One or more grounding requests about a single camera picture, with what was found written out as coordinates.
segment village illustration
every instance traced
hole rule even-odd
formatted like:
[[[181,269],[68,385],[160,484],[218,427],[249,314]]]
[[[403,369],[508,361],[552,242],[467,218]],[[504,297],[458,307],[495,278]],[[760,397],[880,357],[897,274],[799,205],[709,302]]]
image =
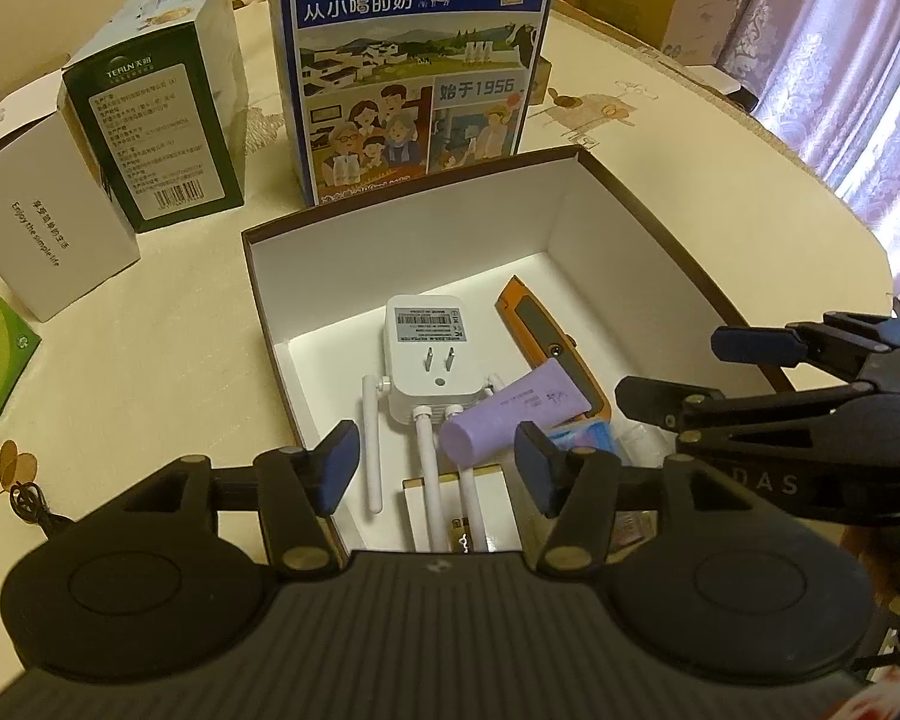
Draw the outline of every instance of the village illustration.
[[[303,94],[415,76],[530,66],[536,29],[507,23],[447,34],[415,29],[388,40],[357,38],[333,49],[300,49]]]

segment box lid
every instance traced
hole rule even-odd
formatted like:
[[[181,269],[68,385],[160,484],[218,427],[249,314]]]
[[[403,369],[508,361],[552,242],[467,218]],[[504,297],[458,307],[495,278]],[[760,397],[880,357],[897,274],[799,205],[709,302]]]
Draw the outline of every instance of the box lid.
[[[56,70],[7,95],[0,103],[0,141],[55,113],[62,86],[63,72]]]
[[[159,29],[191,23],[207,0],[127,0],[116,15],[67,63],[72,67],[111,46]]]

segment open box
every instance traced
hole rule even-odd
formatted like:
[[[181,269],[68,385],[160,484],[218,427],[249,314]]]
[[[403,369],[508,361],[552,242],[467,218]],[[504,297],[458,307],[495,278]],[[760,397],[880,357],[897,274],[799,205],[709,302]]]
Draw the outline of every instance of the open box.
[[[244,247],[274,372],[306,447],[338,420],[361,424],[361,379],[384,373],[384,307],[393,295],[456,295],[485,369],[508,384],[527,373],[494,307],[514,274],[575,339],[611,400],[629,374],[715,386],[728,396],[790,388],[780,370],[713,357],[710,334],[745,324],[741,314],[578,146],[320,205],[247,230]],[[628,422],[614,411],[618,435]],[[663,432],[653,443],[658,452],[635,458],[639,464],[659,464],[672,451]],[[347,549],[410,550],[402,484],[420,475],[413,430],[382,420],[380,446],[384,511],[370,513],[361,467],[334,522]],[[533,555],[548,523],[533,511],[512,453],[494,461],[504,466],[520,538]]]

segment purple tube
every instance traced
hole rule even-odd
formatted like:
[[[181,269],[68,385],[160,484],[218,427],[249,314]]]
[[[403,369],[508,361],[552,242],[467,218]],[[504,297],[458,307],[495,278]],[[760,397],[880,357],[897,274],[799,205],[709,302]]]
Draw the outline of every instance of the purple tube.
[[[469,469],[512,445],[521,422],[530,420],[540,430],[547,430],[589,408],[588,400],[560,363],[550,359],[444,422],[440,448],[460,469]]]

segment label sticker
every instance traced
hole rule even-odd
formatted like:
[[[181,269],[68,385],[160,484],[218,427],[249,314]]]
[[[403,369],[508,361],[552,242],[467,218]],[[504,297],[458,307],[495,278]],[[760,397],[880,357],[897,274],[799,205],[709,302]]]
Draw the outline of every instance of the label sticker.
[[[466,341],[458,308],[398,308],[397,341]]]
[[[108,89],[90,105],[143,218],[224,196],[185,65]]]

